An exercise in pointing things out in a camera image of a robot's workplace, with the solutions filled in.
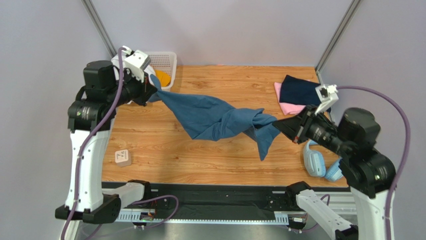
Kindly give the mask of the left aluminium frame post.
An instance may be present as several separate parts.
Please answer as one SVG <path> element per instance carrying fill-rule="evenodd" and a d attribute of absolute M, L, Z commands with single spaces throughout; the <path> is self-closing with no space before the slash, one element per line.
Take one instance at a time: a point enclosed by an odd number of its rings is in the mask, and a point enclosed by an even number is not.
<path fill-rule="evenodd" d="M 117 50 L 113 44 L 113 41 L 111 40 L 103 22 L 98 14 L 98 11 L 96 10 L 96 7 L 92 0 L 82 0 L 81 1 L 84 8 L 86 9 L 86 12 L 88 13 L 92 23 L 94 24 L 98 34 L 100 35 L 101 40 L 103 41 L 107 52 L 111 57 L 114 57 L 117 54 Z"/>

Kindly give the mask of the light blue headphones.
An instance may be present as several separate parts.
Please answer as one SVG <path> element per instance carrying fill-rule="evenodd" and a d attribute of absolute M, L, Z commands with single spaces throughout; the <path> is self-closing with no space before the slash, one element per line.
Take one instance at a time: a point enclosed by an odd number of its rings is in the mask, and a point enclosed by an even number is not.
<path fill-rule="evenodd" d="M 340 169 L 340 161 L 337 159 L 329 168 L 326 168 L 324 156 L 317 150 L 313 150 L 310 146 L 318 145 L 313 140 L 308 140 L 303 148 L 303 163 L 306 171 L 311 177 L 325 178 L 330 182 L 336 182 L 343 177 Z"/>

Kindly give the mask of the white t shirt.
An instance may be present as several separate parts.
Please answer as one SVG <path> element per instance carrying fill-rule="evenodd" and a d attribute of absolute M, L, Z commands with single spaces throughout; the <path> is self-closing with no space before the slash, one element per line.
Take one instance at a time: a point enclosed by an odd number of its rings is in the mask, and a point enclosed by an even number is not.
<path fill-rule="evenodd" d="M 111 59 L 111 62 L 112 62 L 112 64 L 114 65 L 114 68 L 115 68 L 115 70 L 114 70 L 115 79 L 116 79 L 116 80 L 118 80 L 118 79 L 119 79 L 119 57 L 118 57 L 118 55 L 115 55 L 115 56 Z M 148 65 L 148 66 L 146 67 L 146 69 L 144 70 L 144 72 L 148 75 L 149 83 L 150 83 L 151 85 L 153 85 L 151 75 L 156 76 L 156 73 L 155 73 L 154 68 L 153 68 L 151 65 Z"/>

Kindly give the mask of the white plastic laundry basket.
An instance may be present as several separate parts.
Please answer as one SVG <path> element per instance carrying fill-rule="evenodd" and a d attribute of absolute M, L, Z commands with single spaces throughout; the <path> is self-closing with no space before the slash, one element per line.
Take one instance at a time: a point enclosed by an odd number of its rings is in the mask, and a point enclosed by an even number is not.
<path fill-rule="evenodd" d="M 170 77 L 169 84 L 161 87 L 163 91 L 170 92 L 176 78 L 177 54 L 172 51 L 147 51 L 146 54 L 150 56 L 150 65 L 154 70 L 162 71 Z"/>

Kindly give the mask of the orange t shirt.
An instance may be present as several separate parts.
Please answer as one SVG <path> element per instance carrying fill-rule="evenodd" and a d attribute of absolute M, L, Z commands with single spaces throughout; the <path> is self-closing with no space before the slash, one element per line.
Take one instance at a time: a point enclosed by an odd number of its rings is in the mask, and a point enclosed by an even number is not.
<path fill-rule="evenodd" d="M 170 75 L 168 75 L 166 72 L 162 70 L 155 69 L 156 77 L 158 78 L 160 85 L 162 88 L 168 87 L 172 81 L 172 78 Z"/>

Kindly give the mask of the right aluminium frame post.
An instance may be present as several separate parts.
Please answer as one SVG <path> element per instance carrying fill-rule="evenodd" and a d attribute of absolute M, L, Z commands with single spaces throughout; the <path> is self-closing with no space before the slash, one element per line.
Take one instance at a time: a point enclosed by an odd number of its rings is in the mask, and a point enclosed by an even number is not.
<path fill-rule="evenodd" d="M 345 30 L 347 29 L 348 25 L 350 24 L 352 18 L 356 14 L 362 2 L 363 0 L 352 0 L 350 2 L 346 12 L 344 13 L 334 34 L 332 35 L 328 45 L 326 46 L 323 54 L 321 55 L 317 65 L 315 66 L 315 71 L 317 74 L 319 74 L 321 70 L 324 68 L 325 64 L 327 63 L 328 59 L 332 55 L 332 52 L 334 51 L 336 45 L 338 44 L 339 40 L 343 36 Z"/>

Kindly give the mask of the white power adapter cube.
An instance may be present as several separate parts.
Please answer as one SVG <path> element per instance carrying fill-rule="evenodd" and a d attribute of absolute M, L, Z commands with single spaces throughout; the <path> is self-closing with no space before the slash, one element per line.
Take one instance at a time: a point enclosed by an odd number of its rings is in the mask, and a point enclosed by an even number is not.
<path fill-rule="evenodd" d="M 118 150 L 114 154 L 114 161 L 118 167 L 127 167 L 132 164 L 131 154 L 128 149 Z"/>

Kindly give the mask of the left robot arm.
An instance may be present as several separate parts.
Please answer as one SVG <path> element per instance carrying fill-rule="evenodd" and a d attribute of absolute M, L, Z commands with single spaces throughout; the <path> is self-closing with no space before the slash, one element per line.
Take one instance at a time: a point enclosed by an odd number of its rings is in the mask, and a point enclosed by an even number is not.
<path fill-rule="evenodd" d="M 102 190 L 102 167 L 117 107 L 134 102 L 144 106 L 157 89 L 149 83 L 146 63 L 123 63 L 123 79 L 108 60 L 87 64 L 84 86 L 68 108 L 72 143 L 71 183 L 65 204 L 55 217 L 89 224 L 113 223 L 122 208 L 140 201 L 150 189 L 143 180 L 130 180 Z"/>

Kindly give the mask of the teal blue t shirt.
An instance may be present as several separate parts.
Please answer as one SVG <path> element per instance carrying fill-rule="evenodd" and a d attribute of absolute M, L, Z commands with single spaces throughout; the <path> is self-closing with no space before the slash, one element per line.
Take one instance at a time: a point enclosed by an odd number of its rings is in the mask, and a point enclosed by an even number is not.
<path fill-rule="evenodd" d="M 263 161 L 280 134 L 273 126 L 277 118 L 264 113 L 263 108 L 236 108 L 209 95 L 164 91 L 155 75 L 151 74 L 150 78 L 157 91 L 149 101 L 163 102 L 193 140 L 217 142 L 245 134 L 256 142 Z"/>

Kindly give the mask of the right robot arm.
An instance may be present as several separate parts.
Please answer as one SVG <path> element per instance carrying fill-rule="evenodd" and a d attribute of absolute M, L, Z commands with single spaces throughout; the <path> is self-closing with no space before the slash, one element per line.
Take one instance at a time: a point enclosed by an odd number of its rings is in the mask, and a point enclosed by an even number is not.
<path fill-rule="evenodd" d="M 285 194 L 292 205 L 307 212 L 332 240 L 392 238 L 392 232 L 386 230 L 385 211 L 396 169 L 375 149 L 381 128 L 371 112 L 348 108 L 335 125 L 308 105 L 273 126 L 296 144 L 312 140 L 340 157 L 339 168 L 354 198 L 357 224 L 341 218 L 304 181 L 287 186 Z"/>

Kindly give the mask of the aluminium frame post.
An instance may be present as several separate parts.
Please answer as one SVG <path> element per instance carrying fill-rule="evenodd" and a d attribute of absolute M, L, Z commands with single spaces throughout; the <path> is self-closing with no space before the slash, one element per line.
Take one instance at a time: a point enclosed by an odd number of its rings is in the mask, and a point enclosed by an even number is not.
<path fill-rule="evenodd" d="M 86 12 L 88 13 L 92 23 L 94 24 L 98 34 L 100 35 L 101 40 L 103 41 L 107 52 L 111 57 L 114 57 L 117 54 L 117 50 L 113 44 L 113 41 L 111 40 L 103 22 L 98 14 L 98 11 L 96 10 L 96 7 L 92 0 L 82 0 L 81 1 L 84 8 L 86 9 Z"/>
<path fill-rule="evenodd" d="M 363 0 L 352 0 L 350 2 L 346 12 L 344 13 L 334 34 L 332 35 L 328 45 L 326 46 L 323 54 L 321 55 L 317 65 L 315 66 L 315 71 L 317 74 L 319 74 L 321 70 L 324 68 L 325 64 L 327 63 L 328 59 L 332 55 L 332 52 L 334 51 L 336 45 L 338 44 L 339 40 L 343 36 L 345 30 L 347 29 L 348 25 L 350 24 L 352 18 L 356 14 L 362 2 Z"/>

